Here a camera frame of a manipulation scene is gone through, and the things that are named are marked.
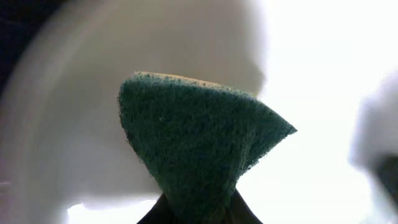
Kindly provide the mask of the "black round tray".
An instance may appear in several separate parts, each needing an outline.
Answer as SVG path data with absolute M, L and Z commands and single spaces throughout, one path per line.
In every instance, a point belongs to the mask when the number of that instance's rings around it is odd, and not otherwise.
M 1 90 L 39 29 L 66 0 L 1 0 Z

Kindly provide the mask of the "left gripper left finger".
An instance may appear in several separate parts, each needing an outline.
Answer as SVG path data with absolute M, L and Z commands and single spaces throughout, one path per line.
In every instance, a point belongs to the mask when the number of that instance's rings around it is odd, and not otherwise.
M 155 205 L 137 224 L 174 224 L 174 213 L 165 194 L 162 194 Z

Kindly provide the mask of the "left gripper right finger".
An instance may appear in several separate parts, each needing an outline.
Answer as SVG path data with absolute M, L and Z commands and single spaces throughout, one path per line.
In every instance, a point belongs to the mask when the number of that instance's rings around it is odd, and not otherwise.
M 228 223 L 230 224 L 262 224 L 248 207 L 238 190 L 231 196 L 228 209 Z

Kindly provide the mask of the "green yellow sponge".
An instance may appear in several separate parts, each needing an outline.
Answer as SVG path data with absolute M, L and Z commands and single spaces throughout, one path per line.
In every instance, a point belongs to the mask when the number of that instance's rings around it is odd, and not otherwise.
M 174 223 L 228 223 L 239 178 L 296 129 L 233 88 L 137 72 L 120 87 L 127 141 L 165 194 Z

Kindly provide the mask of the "light green plate front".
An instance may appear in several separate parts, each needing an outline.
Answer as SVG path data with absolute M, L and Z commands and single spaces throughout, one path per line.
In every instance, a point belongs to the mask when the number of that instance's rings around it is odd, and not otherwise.
M 233 188 L 263 223 L 396 223 L 396 1 L 69 1 L 1 97 L 2 223 L 136 223 L 161 195 L 128 144 L 136 71 L 249 92 L 297 132 Z

